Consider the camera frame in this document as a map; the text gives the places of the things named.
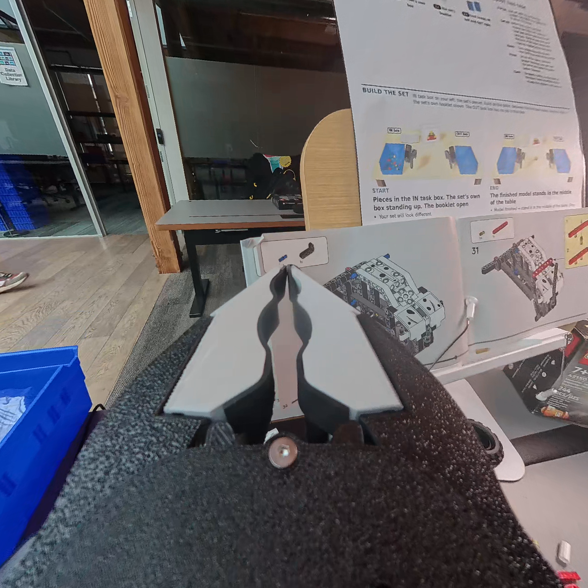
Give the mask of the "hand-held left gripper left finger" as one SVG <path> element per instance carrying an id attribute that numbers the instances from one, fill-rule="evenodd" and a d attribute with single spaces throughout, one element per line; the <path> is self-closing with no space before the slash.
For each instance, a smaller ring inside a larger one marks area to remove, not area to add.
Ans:
<path id="1" fill-rule="evenodd" d="M 279 326 L 288 271 L 271 270 L 210 316 L 164 406 L 212 422 L 270 422 L 275 378 L 269 341 Z"/>

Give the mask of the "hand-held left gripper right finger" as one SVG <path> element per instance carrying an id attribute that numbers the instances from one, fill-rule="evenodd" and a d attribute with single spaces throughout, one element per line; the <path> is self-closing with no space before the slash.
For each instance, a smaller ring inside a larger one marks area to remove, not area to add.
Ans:
<path id="1" fill-rule="evenodd" d="M 401 398 L 365 332 L 361 315 L 289 265 L 298 404 L 307 420 L 360 420 L 399 412 Z"/>

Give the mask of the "building instruction booklet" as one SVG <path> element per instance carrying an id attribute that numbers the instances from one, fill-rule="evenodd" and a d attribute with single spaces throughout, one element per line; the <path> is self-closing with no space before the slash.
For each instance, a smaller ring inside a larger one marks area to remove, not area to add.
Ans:
<path id="1" fill-rule="evenodd" d="M 379 322 L 443 384 L 563 345 L 587 318 L 587 209 L 438 217 L 240 242 L 246 284 L 297 266 Z"/>

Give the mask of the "grey desk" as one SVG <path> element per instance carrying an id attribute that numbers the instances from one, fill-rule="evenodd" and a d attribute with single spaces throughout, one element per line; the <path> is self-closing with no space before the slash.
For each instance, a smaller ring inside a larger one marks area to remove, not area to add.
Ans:
<path id="1" fill-rule="evenodd" d="M 509 440 L 563 426 L 532 415 L 501 369 L 466 380 Z M 519 522 L 554 569 L 560 569 L 559 541 L 571 544 L 571 568 L 582 579 L 580 587 L 587 587 L 587 453 L 525 466 L 521 480 L 500 485 Z"/>

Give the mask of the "white lamp base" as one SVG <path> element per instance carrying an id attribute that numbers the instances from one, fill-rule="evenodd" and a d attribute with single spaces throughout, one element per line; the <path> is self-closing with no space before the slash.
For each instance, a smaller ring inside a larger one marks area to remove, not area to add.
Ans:
<path id="1" fill-rule="evenodd" d="M 508 483 L 521 480 L 525 475 L 523 459 L 472 386 L 467 380 L 460 379 L 447 383 L 444 387 L 468 419 L 485 424 L 500 439 L 504 449 L 504 459 L 495 467 L 496 478 Z"/>

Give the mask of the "black rubber tyre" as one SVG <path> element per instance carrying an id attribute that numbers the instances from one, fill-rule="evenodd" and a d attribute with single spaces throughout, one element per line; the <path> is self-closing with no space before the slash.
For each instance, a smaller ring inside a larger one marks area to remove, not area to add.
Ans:
<path id="1" fill-rule="evenodd" d="M 485 424 L 474 419 L 467 419 L 476 432 L 483 452 L 490 460 L 492 467 L 497 467 L 504 459 L 504 449 L 497 435 Z"/>

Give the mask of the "black backpack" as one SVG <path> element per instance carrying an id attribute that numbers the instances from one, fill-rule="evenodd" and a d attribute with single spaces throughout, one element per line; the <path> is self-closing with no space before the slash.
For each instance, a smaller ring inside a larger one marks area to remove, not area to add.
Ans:
<path id="1" fill-rule="evenodd" d="M 302 196 L 300 155 L 266 156 L 254 153 L 245 161 L 246 198 L 271 200 Z"/>

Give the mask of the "black toy set box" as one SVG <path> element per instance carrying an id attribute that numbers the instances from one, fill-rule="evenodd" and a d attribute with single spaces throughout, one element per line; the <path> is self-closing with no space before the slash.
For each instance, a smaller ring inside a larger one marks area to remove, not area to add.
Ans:
<path id="1" fill-rule="evenodd" d="M 578 321 L 564 349 L 508 364 L 503 372 L 527 410 L 587 426 L 587 320 Z"/>

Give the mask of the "plain blue storage bin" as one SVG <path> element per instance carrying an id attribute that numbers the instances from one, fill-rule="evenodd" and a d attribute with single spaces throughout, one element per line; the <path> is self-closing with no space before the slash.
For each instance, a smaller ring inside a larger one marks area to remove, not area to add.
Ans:
<path id="1" fill-rule="evenodd" d="M 77 346 L 1 354 L 1 390 L 27 387 L 39 394 L 1 443 L 1 563 L 19 545 L 92 408 Z"/>

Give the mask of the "clear plastic bag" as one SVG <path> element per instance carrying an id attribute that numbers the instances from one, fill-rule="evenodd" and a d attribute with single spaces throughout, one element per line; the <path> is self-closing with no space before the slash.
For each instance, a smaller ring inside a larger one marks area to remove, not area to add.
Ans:
<path id="1" fill-rule="evenodd" d="M 39 392 L 33 387 L 1 390 L 1 443 L 16 426 Z"/>

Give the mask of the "pile of red white bricks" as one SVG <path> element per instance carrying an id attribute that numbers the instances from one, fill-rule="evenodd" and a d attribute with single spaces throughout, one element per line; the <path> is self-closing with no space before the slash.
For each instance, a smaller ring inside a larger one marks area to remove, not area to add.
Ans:
<path id="1" fill-rule="evenodd" d="M 582 579 L 578 572 L 571 568 L 571 544 L 568 541 L 559 541 L 556 560 L 560 564 L 560 569 L 556 570 L 556 575 L 563 587 L 580 587 Z"/>

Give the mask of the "printed paper sheet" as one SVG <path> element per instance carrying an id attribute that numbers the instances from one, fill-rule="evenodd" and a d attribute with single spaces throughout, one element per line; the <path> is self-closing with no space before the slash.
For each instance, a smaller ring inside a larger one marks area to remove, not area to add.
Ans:
<path id="1" fill-rule="evenodd" d="M 549 1 L 334 1 L 362 224 L 576 209 L 584 155 Z"/>

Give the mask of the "white lamp pull switch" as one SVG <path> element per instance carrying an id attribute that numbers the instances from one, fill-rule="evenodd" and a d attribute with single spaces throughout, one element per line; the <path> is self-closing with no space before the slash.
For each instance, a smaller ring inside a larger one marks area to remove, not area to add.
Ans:
<path id="1" fill-rule="evenodd" d="M 467 296 L 465 298 L 465 326 L 459 332 L 459 334 L 452 340 L 451 343 L 441 352 L 441 354 L 435 359 L 435 361 L 430 365 L 429 371 L 432 371 L 436 365 L 442 360 L 445 354 L 452 349 L 452 347 L 460 341 L 464 334 L 467 333 L 471 323 L 473 322 L 476 307 L 479 301 L 474 296 Z"/>

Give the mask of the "wooden post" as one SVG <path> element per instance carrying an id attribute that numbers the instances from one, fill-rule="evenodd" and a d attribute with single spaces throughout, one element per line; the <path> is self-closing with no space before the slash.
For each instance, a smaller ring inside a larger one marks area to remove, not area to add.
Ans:
<path id="1" fill-rule="evenodd" d="M 126 1 L 84 1 L 160 274 L 180 273 L 175 231 L 156 223 L 171 205 Z"/>

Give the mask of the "paper wall sign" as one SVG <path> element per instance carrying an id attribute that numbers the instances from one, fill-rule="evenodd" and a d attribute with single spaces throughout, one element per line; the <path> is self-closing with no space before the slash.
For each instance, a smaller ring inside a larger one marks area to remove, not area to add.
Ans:
<path id="1" fill-rule="evenodd" d="M 28 87 L 26 74 L 14 47 L 1 45 L 1 84 Z"/>

